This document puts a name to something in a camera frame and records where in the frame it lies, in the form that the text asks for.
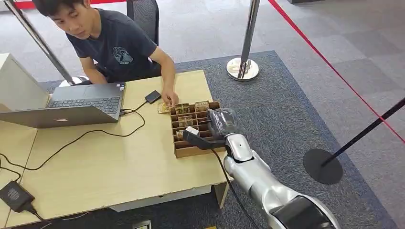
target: small cardboard box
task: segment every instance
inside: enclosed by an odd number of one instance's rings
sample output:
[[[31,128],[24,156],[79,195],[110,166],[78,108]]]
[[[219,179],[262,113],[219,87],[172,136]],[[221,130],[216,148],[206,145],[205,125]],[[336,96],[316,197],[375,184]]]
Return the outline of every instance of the small cardboard box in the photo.
[[[219,102],[211,102],[209,103],[210,109],[218,109],[220,108]],[[191,146],[188,142],[184,141],[183,139],[177,136],[177,131],[185,130],[187,126],[180,127],[178,122],[179,117],[184,116],[192,116],[192,125],[191,127],[197,129],[199,131],[199,135],[208,141],[214,140],[210,130],[208,129],[208,124],[204,121],[207,121],[208,111],[196,111],[195,105],[190,104],[190,112],[185,114],[176,114],[175,108],[171,108],[170,110],[171,115],[171,128],[173,134],[173,141],[174,141],[174,154],[177,158],[185,157],[185,156],[195,156],[195,155],[203,155],[212,153],[211,150],[200,150],[196,146]],[[216,148],[216,151],[224,151],[225,147]]]

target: carpet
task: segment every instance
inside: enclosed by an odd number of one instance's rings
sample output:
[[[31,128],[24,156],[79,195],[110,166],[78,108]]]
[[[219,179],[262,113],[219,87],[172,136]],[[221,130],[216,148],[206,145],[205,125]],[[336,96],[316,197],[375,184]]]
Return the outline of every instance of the carpet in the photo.
[[[302,158],[307,150],[335,151],[340,146],[276,52],[251,54],[260,73],[244,83],[227,76],[225,66],[231,58],[184,62],[176,64],[176,68],[179,72],[204,69],[213,99],[237,112],[250,146],[270,165],[274,175],[296,191],[321,200],[343,229],[398,228],[347,155],[339,158],[344,177],[336,185],[317,183],[306,174]],[[52,91],[55,82],[41,85]],[[265,228],[252,201],[238,187],[236,191],[255,221]],[[253,228],[231,193],[219,210],[211,192],[121,213],[97,210],[79,219],[55,222],[47,229],[130,229],[132,223],[144,220],[151,220],[154,229],[201,229],[212,225],[218,229]],[[19,228],[38,228],[42,224]]]

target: wooden table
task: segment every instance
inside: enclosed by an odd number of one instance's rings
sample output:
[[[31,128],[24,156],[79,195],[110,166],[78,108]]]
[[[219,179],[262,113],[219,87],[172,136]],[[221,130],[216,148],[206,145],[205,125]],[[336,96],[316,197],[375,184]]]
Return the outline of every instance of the wooden table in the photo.
[[[34,143],[36,133],[36,129],[0,121],[0,153],[6,155],[13,163],[25,165],[32,144]],[[10,166],[3,157],[0,157],[0,159],[2,167],[12,169],[21,174],[23,173],[22,168]],[[17,177],[17,174],[5,169],[0,169],[0,188],[3,188],[11,180],[15,180]],[[9,206],[0,200],[1,227],[5,227],[9,213]]]
[[[123,108],[138,107],[147,94],[160,89],[161,77],[127,83]],[[178,74],[175,91],[181,103],[212,101],[203,71]],[[21,183],[35,196],[33,205],[38,213],[51,219],[122,204],[139,207],[139,201],[211,185],[215,185],[222,207],[228,186],[215,155],[177,159],[170,116],[157,113],[159,102],[139,109],[146,124],[133,135],[123,138],[90,133],[40,170],[25,171]],[[127,134],[141,124],[138,115],[130,114],[118,124],[38,130],[27,166],[37,167],[86,131],[103,129]],[[38,219],[28,212],[11,212],[7,227],[35,221]]]

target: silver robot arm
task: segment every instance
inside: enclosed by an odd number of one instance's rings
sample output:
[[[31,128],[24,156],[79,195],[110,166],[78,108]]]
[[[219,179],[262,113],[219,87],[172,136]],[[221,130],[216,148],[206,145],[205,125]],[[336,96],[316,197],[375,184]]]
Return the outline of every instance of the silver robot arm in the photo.
[[[331,211],[319,200],[281,184],[270,167],[250,148],[244,135],[225,137],[226,172],[263,211],[272,229],[340,229]]]
[[[209,110],[208,126],[216,141],[199,137],[188,127],[183,139],[200,149],[225,146],[226,172],[264,213],[271,229],[341,229],[332,212],[319,200],[281,184],[270,167],[250,148],[238,132],[236,114],[231,109]]]

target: computer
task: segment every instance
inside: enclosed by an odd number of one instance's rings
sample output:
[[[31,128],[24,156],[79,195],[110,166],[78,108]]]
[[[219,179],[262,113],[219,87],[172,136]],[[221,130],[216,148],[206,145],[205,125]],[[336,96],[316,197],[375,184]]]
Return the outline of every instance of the computer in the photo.
[[[0,121],[37,129],[114,123],[124,91],[125,83],[57,87],[46,108],[0,112]]]

